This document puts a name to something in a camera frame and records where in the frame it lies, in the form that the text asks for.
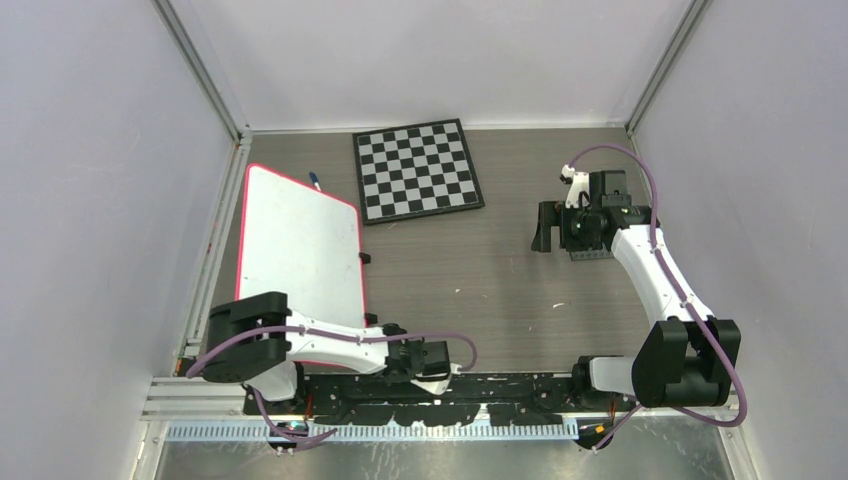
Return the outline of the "pink framed whiteboard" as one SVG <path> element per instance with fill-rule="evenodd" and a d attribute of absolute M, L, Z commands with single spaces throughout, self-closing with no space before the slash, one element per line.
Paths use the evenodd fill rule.
<path fill-rule="evenodd" d="M 258 164 L 245 176 L 238 300 L 287 295 L 308 317 L 365 327 L 359 214 L 351 204 Z"/>

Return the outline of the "blue capped whiteboard marker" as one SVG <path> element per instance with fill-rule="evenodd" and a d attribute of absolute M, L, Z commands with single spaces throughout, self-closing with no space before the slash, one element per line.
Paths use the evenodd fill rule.
<path fill-rule="evenodd" d="M 310 181 L 311 181 L 311 183 L 313 184 L 313 187 L 314 187 L 317 191 L 321 191 L 321 190 L 322 190 L 322 188 L 321 188 L 320 181 L 319 181 L 319 178 L 318 178 L 318 176 L 316 175 L 316 173 L 315 173 L 315 172 L 310 172 L 310 173 L 309 173 L 309 177 L 310 177 Z"/>

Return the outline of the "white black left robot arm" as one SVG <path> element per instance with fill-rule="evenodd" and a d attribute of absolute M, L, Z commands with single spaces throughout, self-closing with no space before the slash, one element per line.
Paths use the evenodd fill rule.
<path fill-rule="evenodd" d="M 187 377 L 243 384 L 284 414 L 305 405 L 307 389 L 298 370 L 303 363 L 340 366 L 432 394 L 445 392 L 459 371 L 444 340 L 429 341 L 396 324 L 351 328 L 319 321 L 291 309 L 281 292 L 213 308 L 206 345 Z"/>

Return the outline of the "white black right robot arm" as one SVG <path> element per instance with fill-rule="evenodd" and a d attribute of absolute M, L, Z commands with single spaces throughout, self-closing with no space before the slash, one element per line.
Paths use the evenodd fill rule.
<path fill-rule="evenodd" d="M 553 247 L 573 260 L 613 258 L 632 282 L 651 323 L 633 357 L 589 355 L 574 365 L 571 397 L 584 410 L 596 410 L 611 393 L 645 407 L 712 407 L 732 390 L 727 368 L 741 345 L 732 320 L 721 320 L 697 298 L 674 260 L 649 205 L 635 205 L 622 170 L 594 173 L 564 167 L 563 201 L 543 201 L 538 209 L 535 252 Z"/>

